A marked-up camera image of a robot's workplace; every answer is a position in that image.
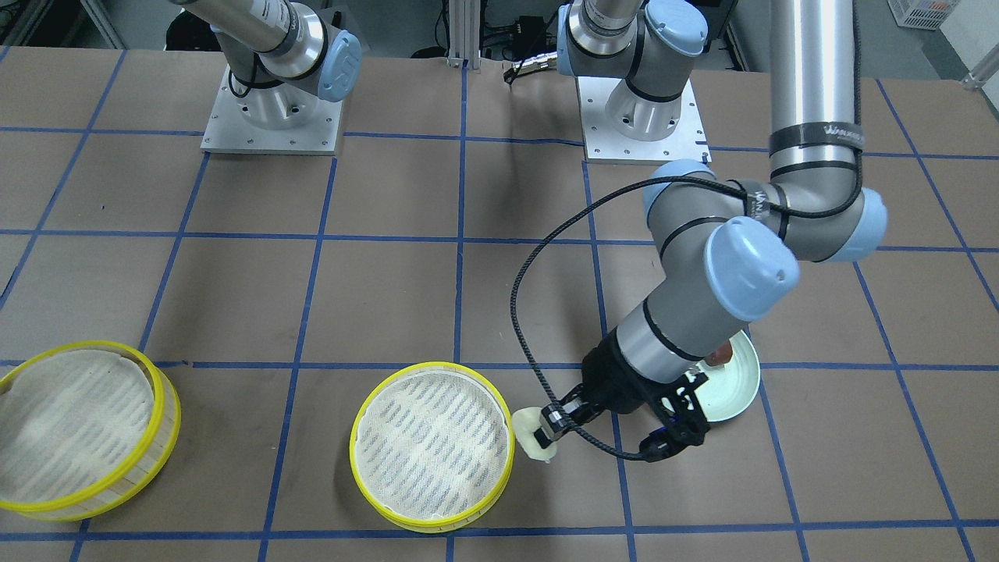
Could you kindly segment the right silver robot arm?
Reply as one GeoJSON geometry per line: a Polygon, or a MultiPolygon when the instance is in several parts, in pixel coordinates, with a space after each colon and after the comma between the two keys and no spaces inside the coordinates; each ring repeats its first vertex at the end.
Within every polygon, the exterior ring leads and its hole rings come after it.
{"type": "Polygon", "coordinates": [[[239,124],[292,132],[331,126],[352,92],[363,44],[292,1],[179,1],[209,25],[227,60],[225,107],[239,124]]]}

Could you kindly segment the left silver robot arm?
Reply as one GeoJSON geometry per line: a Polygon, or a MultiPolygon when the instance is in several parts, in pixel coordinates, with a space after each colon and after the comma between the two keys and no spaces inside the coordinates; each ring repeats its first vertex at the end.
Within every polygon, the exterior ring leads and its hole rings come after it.
{"type": "Polygon", "coordinates": [[[585,356],[581,384],[514,413],[529,455],[553,454],[571,431],[635,461],[702,444],[710,424],[696,364],[788,295],[800,261],[857,261],[883,239],[887,209],[862,185],[855,2],[774,1],[770,14],[770,180],[722,182],[707,164],[677,159],[635,184],[664,281],[585,356]],[[642,405],[661,427],[636,453],[585,433],[603,412],[642,405]]]}

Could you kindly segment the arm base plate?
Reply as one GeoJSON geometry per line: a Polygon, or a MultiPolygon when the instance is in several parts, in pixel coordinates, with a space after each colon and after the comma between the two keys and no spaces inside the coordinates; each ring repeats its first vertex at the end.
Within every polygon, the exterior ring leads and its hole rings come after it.
{"type": "Polygon", "coordinates": [[[678,99],[667,102],[639,98],[624,80],[606,77],[577,78],[577,92],[589,163],[713,160],[690,80],[678,99]]]}
{"type": "Polygon", "coordinates": [[[288,84],[242,94],[240,83],[222,72],[202,135],[211,154],[318,155],[334,157],[342,139],[343,104],[304,93],[288,84]]]}

